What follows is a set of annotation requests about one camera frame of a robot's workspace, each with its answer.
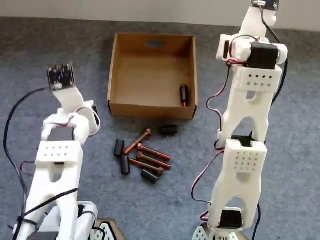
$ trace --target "copper bolt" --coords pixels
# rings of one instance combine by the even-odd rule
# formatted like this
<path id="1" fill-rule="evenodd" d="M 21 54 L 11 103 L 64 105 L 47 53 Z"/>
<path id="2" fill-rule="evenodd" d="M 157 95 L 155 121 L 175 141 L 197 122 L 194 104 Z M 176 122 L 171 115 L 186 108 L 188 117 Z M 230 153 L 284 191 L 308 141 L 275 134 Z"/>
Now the copper bolt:
<path id="1" fill-rule="evenodd" d="M 136 158 L 137 159 L 142 159 L 142 160 L 145 160 L 149 163 L 152 163 L 152 164 L 156 164 L 156 165 L 160 165 L 161 167 L 164 167 L 165 169 L 170 169 L 171 168 L 171 165 L 165 163 L 165 162 L 162 162 L 162 161 L 159 161 L 159 160 L 156 160 L 152 157 L 149 157 L 149 156 L 146 156 L 146 155 L 143 155 L 142 152 L 138 151 L 136 153 Z"/>
<path id="2" fill-rule="evenodd" d="M 148 128 L 145 130 L 145 133 L 139 137 L 136 141 L 134 141 L 134 143 L 132 143 L 125 151 L 124 154 L 127 155 L 128 153 L 130 153 L 136 146 L 138 143 L 140 143 L 143 139 L 145 139 L 145 137 L 147 136 L 151 136 L 151 129 Z"/>
<path id="3" fill-rule="evenodd" d="M 155 156 L 158 156 L 158 157 L 160 157 L 160 158 L 163 158 L 163 159 L 166 160 L 166 161 L 170 161 L 170 159 L 171 159 L 170 156 L 165 155 L 165 154 L 162 153 L 162 152 L 153 150 L 153 149 L 151 149 L 151 148 L 149 148 L 149 147 L 146 147 L 146 146 L 142 145 L 142 143 L 138 143 L 138 145 L 136 146 L 136 149 L 137 149 L 138 151 L 145 151 L 145 152 L 147 152 L 147 153 L 153 154 L 153 155 L 155 155 Z"/>
<path id="4" fill-rule="evenodd" d="M 150 169 L 152 171 L 155 171 L 158 173 L 159 176 L 162 176 L 165 172 L 165 169 L 163 167 L 155 167 L 155 166 L 151 166 L 149 164 L 146 164 L 146 163 L 143 163 L 143 162 L 140 162 L 140 161 L 137 161 L 133 158 L 130 158 L 129 159 L 130 163 L 134 164 L 134 165 L 137 165 L 141 168 L 144 168 L 144 169 Z"/>

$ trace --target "open cardboard box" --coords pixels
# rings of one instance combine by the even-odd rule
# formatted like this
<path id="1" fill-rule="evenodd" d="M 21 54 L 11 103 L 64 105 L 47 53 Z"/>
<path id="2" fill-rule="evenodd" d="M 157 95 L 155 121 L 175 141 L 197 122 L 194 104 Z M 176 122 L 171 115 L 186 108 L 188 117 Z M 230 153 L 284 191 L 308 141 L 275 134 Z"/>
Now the open cardboard box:
<path id="1" fill-rule="evenodd" d="M 182 84 L 189 88 L 187 107 Z M 195 37 L 116 34 L 107 98 L 113 116 L 191 120 L 198 104 Z"/>

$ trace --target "robotic arm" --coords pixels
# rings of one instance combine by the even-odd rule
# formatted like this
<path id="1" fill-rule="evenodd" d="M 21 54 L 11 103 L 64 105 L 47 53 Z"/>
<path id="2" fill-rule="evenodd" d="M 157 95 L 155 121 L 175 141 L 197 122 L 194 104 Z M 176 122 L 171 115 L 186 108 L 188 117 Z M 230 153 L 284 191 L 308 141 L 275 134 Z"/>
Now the robotic arm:
<path id="1" fill-rule="evenodd" d="M 229 64 L 233 79 L 217 132 L 217 146 L 224 156 L 208 205 L 211 236 L 231 237 L 234 232 L 250 228 L 254 221 L 267 155 L 268 116 L 283 74 L 278 65 L 288 56 L 285 45 L 270 43 L 266 38 L 266 25 L 276 23 L 278 4 L 278 0 L 252 0 L 240 32 L 220 36 L 216 58 Z M 248 92 L 254 92 L 254 97 L 248 99 Z M 253 120 L 252 134 L 233 135 L 245 118 Z M 234 198 L 243 200 L 243 208 L 227 206 Z"/>
<path id="2" fill-rule="evenodd" d="M 82 145 L 100 129 L 93 101 L 84 102 L 75 86 L 72 64 L 47 70 L 49 86 L 61 103 L 56 114 L 43 122 L 35 173 L 21 224 L 15 225 L 17 240 L 87 240 L 98 217 L 92 202 L 77 202 L 83 161 Z M 45 217 L 46 201 L 57 206 Z"/>

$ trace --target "gray carpet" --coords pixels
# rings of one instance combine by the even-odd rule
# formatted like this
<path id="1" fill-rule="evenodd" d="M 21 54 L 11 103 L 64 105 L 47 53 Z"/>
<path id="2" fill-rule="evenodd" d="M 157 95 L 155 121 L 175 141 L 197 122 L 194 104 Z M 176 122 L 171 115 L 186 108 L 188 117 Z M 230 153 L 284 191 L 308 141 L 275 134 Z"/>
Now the gray carpet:
<path id="1" fill-rule="evenodd" d="M 86 100 L 95 100 L 102 119 L 100 133 L 84 146 L 78 199 L 97 204 L 100 217 L 115 218 L 128 240 L 190 240 L 201 223 L 206 204 L 192 201 L 192 182 L 214 156 L 217 116 L 206 99 L 223 84 L 227 69 L 215 60 L 220 34 L 235 27 L 174 23 L 103 22 L 57 19 L 0 18 L 1 132 L 10 109 L 25 93 L 47 86 L 46 66 L 74 62 L 76 83 Z M 194 120 L 159 121 L 111 117 L 107 106 L 109 66 L 117 32 L 167 33 L 196 36 L 199 106 Z M 320 229 L 320 33 L 277 30 L 289 48 L 285 87 L 269 116 L 268 155 L 262 175 L 262 221 L 258 240 L 318 240 Z M 226 108 L 228 91 L 214 101 Z M 32 161 L 41 125 L 55 113 L 57 100 L 49 92 L 32 96 L 17 110 L 8 145 L 16 162 Z M 172 138 L 152 136 L 147 144 L 172 156 L 172 170 L 156 185 L 143 182 L 132 167 L 123 177 L 113 147 L 127 143 L 149 127 L 178 123 Z M 248 134 L 244 122 L 238 133 Z M 0 151 L 0 232 L 10 239 L 21 209 L 22 191 L 16 174 Z M 210 199 L 222 166 L 219 158 L 199 183 L 197 196 Z M 28 185 L 32 179 L 26 177 Z M 252 229 L 244 231 L 251 238 Z"/>

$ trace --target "black wire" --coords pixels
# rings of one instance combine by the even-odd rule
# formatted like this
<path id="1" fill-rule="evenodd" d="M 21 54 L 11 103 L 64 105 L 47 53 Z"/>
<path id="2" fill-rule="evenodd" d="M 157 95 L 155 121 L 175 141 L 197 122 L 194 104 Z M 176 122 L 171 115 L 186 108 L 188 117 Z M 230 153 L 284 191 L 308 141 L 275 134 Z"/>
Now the black wire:
<path id="1" fill-rule="evenodd" d="M 27 204 L 27 194 L 28 194 L 28 189 L 27 189 L 27 185 L 26 185 L 26 182 L 22 176 L 22 173 L 20 171 L 20 169 L 18 168 L 18 166 L 16 165 L 16 163 L 11 159 L 11 155 L 9 153 L 9 150 L 8 150 L 8 144 L 7 144 L 7 141 L 8 141 L 8 131 L 9 131 L 9 125 L 10 125 L 10 121 L 16 111 L 16 109 L 18 108 L 18 106 L 25 100 L 27 99 L 28 97 L 30 97 L 32 94 L 34 93 L 37 93 L 37 92 L 41 92 L 43 90 L 46 90 L 48 89 L 48 87 L 43 87 L 43 88 L 39 88 L 39 89 L 36 89 L 34 91 L 31 91 L 29 93 L 27 93 L 24 97 L 22 97 L 15 105 L 14 107 L 11 109 L 11 112 L 6 120 L 6 124 L 5 124 L 5 128 L 4 128 L 4 134 L 3 134 L 3 150 L 5 152 L 5 155 L 6 157 L 9 159 L 11 165 L 14 167 L 15 171 L 16 171 L 16 174 L 18 175 L 18 178 L 19 178 L 19 181 L 21 183 L 21 186 L 22 186 L 22 191 L 23 191 L 23 199 L 22 199 L 22 207 L 21 207 L 21 216 L 23 217 L 24 216 L 24 213 L 25 213 L 25 210 L 26 210 L 26 204 Z M 21 228 L 21 225 L 22 225 L 22 220 L 19 220 L 18 221 L 18 224 L 17 224 L 17 227 L 16 227 L 16 231 L 14 232 L 14 235 L 13 235 L 13 240 L 16 240 L 17 237 L 18 237 L 18 233 L 20 231 L 20 228 Z"/>
<path id="2" fill-rule="evenodd" d="M 84 211 L 84 212 L 81 214 L 81 216 L 82 216 L 83 214 L 92 214 L 92 215 L 94 216 L 94 222 L 93 222 L 93 225 L 92 225 L 92 227 L 94 227 L 94 226 L 96 225 L 96 222 L 97 222 L 97 216 L 95 215 L 95 213 L 94 213 L 93 211 Z"/>
<path id="3" fill-rule="evenodd" d="M 268 24 L 265 22 L 265 18 L 264 18 L 264 8 L 262 8 L 262 6 L 260 6 L 260 13 L 261 13 L 261 21 L 262 24 L 266 27 L 266 29 L 268 30 L 268 32 L 274 37 L 274 39 L 276 40 L 276 43 L 279 44 L 280 43 L 280 39 L 278 38 L 278 36 L 276 35 L 276 33 L 271 29 L 271 27 L 268 26 Z"/>
<path id="4" fill-rule="evenodd" d="M 230 58 L 232 58 L 232 44 L 234 43 L 234 40 L 238 39 L 238 38 L 242 38 L 242 37 L 248 37 L 248 38 L 252 38 L 254 40 L 257 41 L 257 39 L 254 36 L 251 36 L 249 34 L 244 34 L 244 35 L 240 35 L 240 36 L 236 36 L 234 39 L 232 39 L 232 41 L 230 42 L 230 48 L 229 48 L 229 55 Z"/>
<path id="5" fill-rule="evenodd" d="M 265 18 L 264 18 L 264 8 L 262 8 L 260 6 L 260 13 L 261 13 L 261 21 L 262 21 L 262 24 L 266 27 L 267 31 L 274 37 L 275 41 L 277 44 L 280 44 L 281 41 L 279 39 L 279 37 L 277 36 L 277 34 L 275 33 L 275 31 L 273 31 L 271 29 L 271 27 L 268 26 L 268 24 L 265 22 Z M 285 80 L 286 80 L 286 77 L 287 77 L 287 71 L 288 71 L 288 64 L 289 64 L 289 61 L 288 61 L 288 58 L 285 60 L 285 63 L 284 63 L 284 69 L 283 69 L 283 74 L 282 74 L 282 78 L 281 78 L 281 81 L 280 81 L 280 85 L 278 87 L 278 90 L 276 91 L 273 99 L 272 99 L 272 103 L 271 103 L 271 106 L 276 102 L 279 94 L 281 93 L 282 91 L 282 88 L 285 84 Z"/>
<path id="6" fill-rule="evenodd" d="M 265 22 L 265 19 L 264 19 L 264 9 L 262 7 L 260 7 L 260 12 L 261 12 L 261 21 L 262 21 L 262 24 L 266 27 L 267 31 L 274 37 L 274 39 L 276 40 L 276 43 L 277 44 L 280 44 L 281 41 L 279 39 L 279 37 L 277 36 L 277 34 L 268 26 L 268 24 Z M 283 74 L 282 74 L 282 78 L 281 78 L 281 81 L 280 81 L 280 85 L 278 87 L 278 90 L 276 91 L 273 99 L 272 99 L 272 102 L 271 102 L 271 106 L 274 105 L 274 103 L 276 102 L 277 98 L 279 97 L 279 94 L 281 93 L 282 91 L 282 88 L 285 84 L 285 80 L 286 80 L 286 77 L 287 77 L 287 71 L 288 71 L 288 64 L 289 64 L 289 61 L 288 61 L 288 58 L 285 60 L 284 62 L 284 69 L 283 69 Z M 253 231 L 253 235 L 252 235 L 252 240 L 255 240 L 256 238 L 256 234 L 257 234 L 257 229 L 258 229 L 258 226 L 259 226 L 259 223 L 261 221 L 261 208 L 260 208 L 260 203 L 258 202 L 258 206 L 257 206 L 257 209 L 258 209 L 258 219 L 256 221 L 256 224 L 254 226 L 254 231 Z"/>
<path id="7" fill-rule="evenodd" d="M 279 94 L 281 93 L 282 88 L 284 87 L 285 80 L 286 80 L 286 77 L 287 77 L 287 71 L 288 71 L 288 58 L 284 62 L 284 69 L 283 69 L 282 79 L 280 81 L 280 85 L 278 87 L 278 90 L 276 91 L 276 93 L 275 93 L 275 95 L 274 95 L 274 97 L 272 99 L 271 106 L 276 102 Z"/>
<path id="8" fill-rule="evenodd" d="M 261 208 L 260 208 L 260 203 L 258 202 L 258 219 L 256 221 L 254 230 L 253 230 L 253 234 L 252 234 L 252 240 L 255 240 L 256 238 L 256 234 L 257 234 L 257 229 L 258 229 L 258 225 L 261 221 Z"/>
<path id="9" fill-rule="evenodd" d="M 78 191 L 78 188 L 74 188 L 74 189 L 72 189 L 72 190 L 62 192 L 62 193 L 60 193 L 60 194 L 58 194 L 58 195 L 50 198 L 49 200 L 41 203 L 40 205 L 32 208 L 30 211 L 27 211 L 27 212 L 24 214 L 24 217 L 26 217 L 26 216 L 28 216 L 29 214 L 31 214 L 31 213 L 39 210 L 40 208 L 43 208 L 44 206 L 46 206 L 46 205 L 54 202 L 55 200 L 57 200 L 57 199 L 59 199 L 59 198 L 62 198 L 62 197 L 67 196 L 67 195 L 69 195 L 69 194 L 73 194 L 73 193 L 75 193 L 75 192 L 77 192 L 77 191 Z"/>
<path id="10" fill-rule="evenodd" d="M 105 240 L 106 232 L 105 232 L 102 228 L 97 227 L 97 226 L 94 226 L 92 229 L 93 229 L 93 230 L 98 230 L 98 231 L 100 231 L 100 232 L 103 234 L 102 240 Z"/>

